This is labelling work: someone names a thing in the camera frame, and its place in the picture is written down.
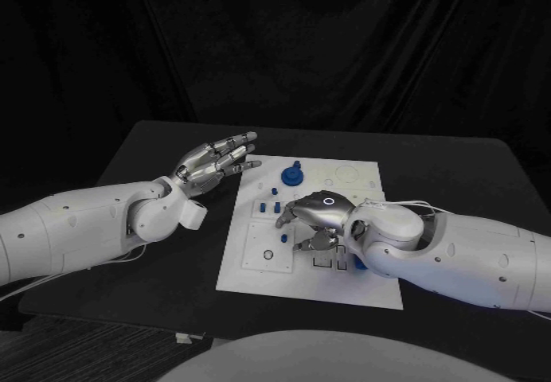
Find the dark carpet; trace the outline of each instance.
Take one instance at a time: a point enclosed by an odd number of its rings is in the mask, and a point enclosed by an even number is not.
[[[211,348],[178,344],[172,332],[37,317],[0,332],[0,381],[155,381]]]

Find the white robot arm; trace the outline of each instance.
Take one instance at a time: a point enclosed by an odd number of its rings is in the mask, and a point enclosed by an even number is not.
[[[377,275],[406,279],[478,306],[551,312],[550,237],[474,216],[422,218],[390,202],[355,206],[328,191],[289,204],[279,228],[295,218],[318,231],[296,250],[331,249],[342,236]],[[430,242],[423,249],[422,236]]]
[[[200,229],[207,208],[191,197],[223,178],[259,167],[236,165],[254,149],[256,133],[194,149],[171,177],[52,195],[0,216],[0,285],[100,265],[164,240],[181,224]]]

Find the table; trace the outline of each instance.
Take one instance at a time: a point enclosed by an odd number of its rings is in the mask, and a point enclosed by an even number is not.
[[[426,200],[551,236],[551,215],[515,156],[497,139],[305,131],[143,121],[99,185],[168,174],[201,143],[259,133],[256,154],[380,163],[389,201]],[[182,227],[130,263],[80,271],[39,286],[29,314],[63,316],[237,339],[289,329],[387,337],[448,353],[510,376],[551,377],[551,322],[527,312],[471,306],[402,280],[404,311],[215,290],[240,175],[198,201],[198,232]]]

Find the white task board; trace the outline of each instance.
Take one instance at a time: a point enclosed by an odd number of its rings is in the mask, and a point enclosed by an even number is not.
[[[276,229],[286,204],[316,191],[340,193],[355,205],[367,197],[384,201],[377,162],[267,155],[247,155],[246,160],[262,161],[262,167],[241,176],[217,290],[402,310],[397,279],[357,269],[344,246],[332,251],[293,252],[293,245],[316,233],[298,219]],[[292,187],[282,181],[282,172],[296,161],[305,181]]]

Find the white plastic panel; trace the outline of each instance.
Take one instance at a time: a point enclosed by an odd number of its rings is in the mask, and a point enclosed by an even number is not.
[[[286,243],[282,241],[283,234],[288,235]],[[276,229],[273,223],[250,223],[243,268],[290,273],[293,271],[295,239],[296,227],[293,225]]]
[[[276,258],[260,258],[262,249],[256,247],[262,246],[257,243],[265,246],[272,243],[276,248],[277,240],[280,243],[285,231],[275,227],[279,218],[273,211],[276,202],[282,203],[283,212],[286,202],[321,190],[342,194],[355,205],[365,197],[384,201],[377,163],[266,155],[249,155],[246,160],[260,160],[263,164],[262,167],[247,170],[241,177],[217,289],[402,309],[399,280],[383,278],[371,271],[358,270],[354,256],[345,253],[344,247],[340,247],[340,252],[298,251],[292,257],[283,256],[282,260],[292,260],[290,270],[288,265],[270,263]],[[282,182],[282,171],[293,166],[296,160],[302,162],[305,181],[296,187],[290,187]],[[273,188],[279,190],[277,195],[273,195]],[[260,212],[262,203],[267,204],[266,212]],[[256,226],[253,237],[259,240],[254,243],[250,242],[252,224]],[[295,229],[295,237],[288,234],[288,248],[316,233],[299,220],[293,220],[285,229]],[[315,257],[331,267],[315,267]]]

